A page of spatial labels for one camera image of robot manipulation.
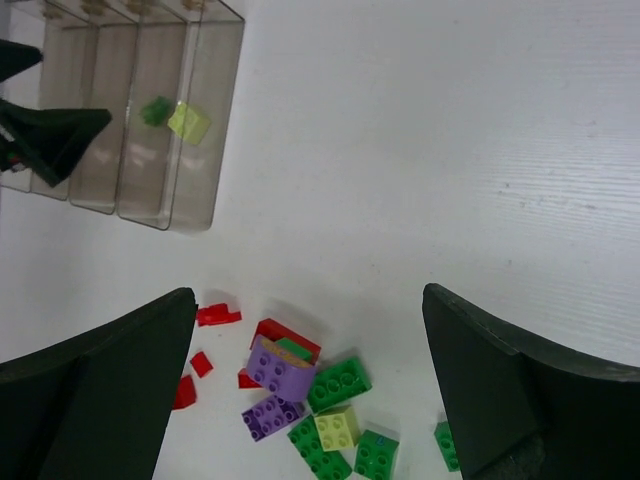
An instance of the toy building block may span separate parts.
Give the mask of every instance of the toy building block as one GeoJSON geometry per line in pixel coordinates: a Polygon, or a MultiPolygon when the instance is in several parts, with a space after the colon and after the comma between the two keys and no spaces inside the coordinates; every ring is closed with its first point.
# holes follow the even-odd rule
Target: toy building block
{"type": "Polygon", "coordinates": [[[276,322],[272,318],[265,318],[258,323],[256,333],[253,335],[253,340],[251,340],[251,348],[253,348],[253,343],[256,341],[256,337],[258,335],[267,337],[272,342],[288,338],[296,345],[300,345],[305,350],[309,350],[311,352],[311,361],[309,362],[311,365],[315,365],[318,361],[318,357],[320,356],[320,345],[307,340],[302,335],[298,335],[293,330],[285,327],[279,322],[276,322]]]}
{"type": "Polygon", "coordinates": [[[150,127],[159,127],[162,125],[169,114],[173,103],[166,97],[158,96],[156,99],[146,104],[140,110],[140,116],[144,123],[150,127]]]}
{"type": "Polygon", "coordinates": [[[191,375],[185,375],[180,379],[176,399],[173,402],[173,410],[182,410],[196,403],[196,386],[191,375]]]}
{"type": "Polygon", "coordinates": [[[358,443],[355,472],[371,480],[390,480],[398,442],[365,430],[358,443]]]}
{"type": "Polygon", "coordinates": [[[241,312],[229,312],[229,306],[226,303],[218,303],[198,309],[196,320],[199,327],[211,325],[224,325],[225,323],[234,323],[242,320],[241,312]]]}
{"type": "Polygon", "coordinates": [[[316,375],[309,390],[309,406],[320,413],[371,390],[371,381],[358,357],[351,357],[316,375]]]}
{"type": "Polygon", "coordinates": [[[319,480],[345,480],[353,472],[340,452],[322,450],[311,415],[296,425],[288,437],[319,480]]]}
{"type": "Polygon", "coordinates": [[[302,402],[309,393],[316,367],[259,335],[249,356],[247,373],[278,397],[302,402]]]}
{"type": "Polygon", "coordinates": [[[262,388],[259,383],[249,378],[247,369],[243,368],[238,372],[238,388],[262,388]]]}
{"type": "Polygon", "coordinates": [[[242,419],[251,432],[251,438],[257,442],[291,425],[303,413],[302,404],[271,395],[244,412],[242,419]]]}
{"type": "Polygon", "coordinates": [[[191,359],[191,366],[200,378],[203,378],[213,370],[213,365],[204,352],[198,352],[193,356],[193,358],[191,359]]]}
{"type": "Polygon", "coordinates": [[[458,455],[456,454],[456,447],[453,444],[453,437],[451,436],[451,429],[449,428],[449,422],[442,422],[436,426],[435,432],[433,432],[444,458],[447,468],[450,472],[457,472],[460,470],[460,464],[458,463],[458,455]]]}
{"type": "Polygon", "coordinates": [[[207,133],[211,120],[197,107],[178,102],[168,125],[185,142],[198,145],[207,133]]]}
{"type": "Polygon", "coordinates": [[[328,410],[314,420],[325,452],[353,448],[360,439],[360,428],[351,405],[328,410]]]}
{"type": "Polygon", "coordinates": [[[311,357],[313,356],[309,350],[302,348],[297,343],[292,342],[288,338],[281,338],[276,342],[276,345],[281,346],[285,350],[293,353],[296,357],[301,358],[307,363],[311,363],[311,357]]]}

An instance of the green lego piece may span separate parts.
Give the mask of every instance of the green lego piece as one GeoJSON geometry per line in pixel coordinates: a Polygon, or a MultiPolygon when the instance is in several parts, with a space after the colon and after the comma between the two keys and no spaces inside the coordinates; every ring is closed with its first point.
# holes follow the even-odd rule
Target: green lego piece
{"type": "Polygon", "coordinates": [[[288,338],[281,338],[276,342],[276,345],[281,346],[285,350],[289,351],[289,353],[293,353],[296,357],[301,358],[307,363],[311,362],[313,354],[306,348],[302,348],[300,345],[292,342],[288,338]]]}
{"type": "Polygon", "coordinates": [[[144,123],[150,127],[159,127],[164,123],[169,114],[173,103],[166,97],[158,96],[153,102],[148,103],[140,110],[140,116],[144,123]]]}
{"type": "Polygon", "coordinates": [[[439,423],[433,434],[436,437],[438,447],[440,447],[440,452],[442,453],[442,458],[444,458],[449,471],[459,471],[460,464],[458,463],[458,455],[456,455],[456,447],[453,444],[453,437],[451,436],[449,422],[439,423]]]}
{"type": "Polygon", "coordinates": [[[209,130],[211,120],[199,108],[178,102],[168,125],[185,142],[198,145],[209,130]]]}
{"type": "Polygon", "coordinates": [[[355,472],[371,480],[390,480],[399,443],[366,430],[358,443],[355,472]]]}
{"type": "Polygon", "coordinates": [[[358,357],[318,373],[307,400],[313,413],[319,413],[340,402],[371,390],[371,381],[358,357]]]}
{"type": "Polygon", "coordinates": [[[325,452],[313,417],[309,415],[287,435],[319,480],[345,480],[353,470],[339,452],[325,452]]]}

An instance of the lego stud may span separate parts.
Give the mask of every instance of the lego stud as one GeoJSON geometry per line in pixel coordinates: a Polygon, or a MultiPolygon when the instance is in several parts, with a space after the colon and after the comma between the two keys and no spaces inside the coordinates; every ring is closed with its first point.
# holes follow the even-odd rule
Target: lego stud
{"type": "Polygon", "coordinates": [[[332,378],[327,382],[327,390],[331,393],[338,393],[340,391],[340,382],[332,378]]]}
{"type": "Polygon", "coordinates": [[[285,367],[284,363],[279,362],[276,367],[273,369],[273,373],[275,373],[277,376],[281,376],[284,371],[286,370],[287,367],[285,367]]]}
{"type": "Polygon", "coordinates": [[[340,383],[344,387],[350,387],[355,382],[355,378],[350,373],[343,373],[340,375],[340,383]]]}

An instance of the green lego brick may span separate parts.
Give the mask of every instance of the green lego brick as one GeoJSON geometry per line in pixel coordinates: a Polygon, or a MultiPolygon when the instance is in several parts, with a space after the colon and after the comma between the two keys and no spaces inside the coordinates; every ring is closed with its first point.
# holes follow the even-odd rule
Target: green lego brick
{"type": "Polygon", "coordinates": [[[325,452],[313,417],[309,415],[288,434],[318,480],[345,480],[353,470],[339,452],[325,452]]]}
{"type": "Polygon", "coordinates": [[[300,345],[292,342],[288,338],[281,338],[276,342],[276,345],[280,345],[282,348],[288,350],[290,353],[293,353],[296,357],[301,358],[307,363],[311,362],[313,354],[306,348],[302,348],[300,345]]]}
{"type": "Polygon", "coordinates": [[[158,96],[153,102],[148,103],[140,110],[140,116],[144,123],[150,127],[162,125],[173,108],[173,103],[166,97],[158,96]]]}
{"type": "Polygon", "coordinates": [[[316,375],[307,400],[313,413],[371,390],[371,381],[358,357],[351,357],[316,375]]]}
{"type": "Polygon", "coordinates": [[[399,443],[366,430],[358,443],[355,472],[371,480],[390,480],[399,443]]]}
{"type": "Polygon", "coordinates": [[[450,472],[457,472],[460,470],[460,464],[458,463],[458,455],[456,454],[456,447],[453,444],[453,437],[451,436],[451,429],[449,428],[449,422],[439,423],[433,434],[438,442],[440,453],[444,458],[447,468],[450,472]]]}

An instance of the pile of lego bricks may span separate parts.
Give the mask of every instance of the pile of lego bricks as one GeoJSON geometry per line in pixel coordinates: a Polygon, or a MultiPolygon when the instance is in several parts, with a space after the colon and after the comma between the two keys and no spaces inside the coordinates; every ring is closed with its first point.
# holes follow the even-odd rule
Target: pile of lego bricks
{"type": "Polygon", "coordinates": [[[320,480],[344,480],[353,471],[372,480],[393,477],[399,443],[371,430],[360,432],[355,410],[345,402],[371,390],[358,357],[322,371],[320,346],[273,319],[258,323],[240,388],[264,388],[270,395],[242,413],[254,441],[285,427],[311,472],[320,480]],[[304,403],[312,415],[303,418],[304,403]],[[352,468],[340,453],[357,448],[352,468]]]}

